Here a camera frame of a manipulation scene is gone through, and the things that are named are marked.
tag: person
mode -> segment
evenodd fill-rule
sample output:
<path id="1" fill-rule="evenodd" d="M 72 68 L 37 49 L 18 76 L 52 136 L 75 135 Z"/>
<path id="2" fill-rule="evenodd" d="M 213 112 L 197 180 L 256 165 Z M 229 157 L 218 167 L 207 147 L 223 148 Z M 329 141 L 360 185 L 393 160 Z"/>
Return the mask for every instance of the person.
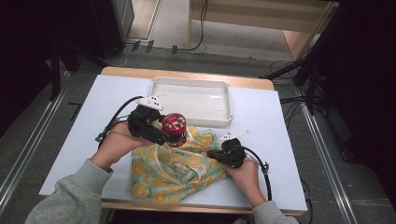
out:
<path id="1" fill-rule="evenodd" d="M 97 152 L 74 175 L 58 180 L 55 192 L 34 207 L 25 223 L 99 223 L 102 190 L 113 174 L 110 166 L 135 148 L 152 144 L 144 138 L 132 137 L 127 123 L 115 125 Z M 265 200 L 254 161 L 245 159 L 238 169 L 230 166 L 224 169 L 253 207 L 255 223 L 298 223 L 293 217 L 284 216 L 274 202 Z"/>

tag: white tray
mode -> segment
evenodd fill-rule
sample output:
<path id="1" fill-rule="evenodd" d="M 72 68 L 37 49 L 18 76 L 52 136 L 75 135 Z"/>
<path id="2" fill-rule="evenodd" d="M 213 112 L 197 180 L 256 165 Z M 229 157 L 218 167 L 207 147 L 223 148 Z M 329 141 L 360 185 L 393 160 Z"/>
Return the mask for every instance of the white tray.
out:
<path id="1" fill-rule="evenodd" d="M 159 95 L 161 114 L 179 113 L 188 125 L 224 127 L 231 122 L 229 85 L 223 81 L 156 77 L 150 95 Z"/>

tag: black curtain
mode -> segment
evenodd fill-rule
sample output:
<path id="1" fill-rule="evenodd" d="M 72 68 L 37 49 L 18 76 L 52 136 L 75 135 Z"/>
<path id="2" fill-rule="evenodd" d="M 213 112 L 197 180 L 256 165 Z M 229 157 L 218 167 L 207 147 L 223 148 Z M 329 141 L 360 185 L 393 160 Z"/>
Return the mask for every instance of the black curtain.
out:
<path id="1" fill-rule="evenodd" d="M 377 173 L 394 208 L 395 5 L 394 1 L 347 1 L 346 13 L 316 58 L 319 84 L 352 132 L 344 146 Z"/>

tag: yellow floral cloth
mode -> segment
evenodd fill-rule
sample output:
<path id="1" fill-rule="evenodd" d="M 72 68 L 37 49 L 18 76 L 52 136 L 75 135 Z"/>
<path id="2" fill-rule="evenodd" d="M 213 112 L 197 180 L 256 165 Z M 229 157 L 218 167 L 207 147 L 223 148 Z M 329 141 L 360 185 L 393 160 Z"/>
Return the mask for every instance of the yellow floral cloth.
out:
<path id="1" fill-rule="evenodd" d="M 215 179 L 226 177 L 220 163 L 206 156 L 209 149 L 219 149 L 218 138 L 211 131 L 199 133 L 188 129 L 182 147 L 154 145 L 132 153 L 132 196 L 154 203 L 174 204 L 206 188 Z"/>

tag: gray sweater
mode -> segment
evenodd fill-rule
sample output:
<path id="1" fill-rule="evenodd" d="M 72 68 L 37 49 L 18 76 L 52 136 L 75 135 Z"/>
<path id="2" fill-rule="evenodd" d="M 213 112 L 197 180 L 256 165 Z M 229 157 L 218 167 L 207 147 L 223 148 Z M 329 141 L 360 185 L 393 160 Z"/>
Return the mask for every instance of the gray sweater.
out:
<path id="1" fill-rule="evenodd" d="M 32 210 L 25 223 L 99 223 L 102 189 L 112 174 L 86 160 L 75 175 L 56 183 L 55 192 Z M 274 202 L 263 203 L 252 213 L 255 223 L 298 223 L 284 216 Z"/>

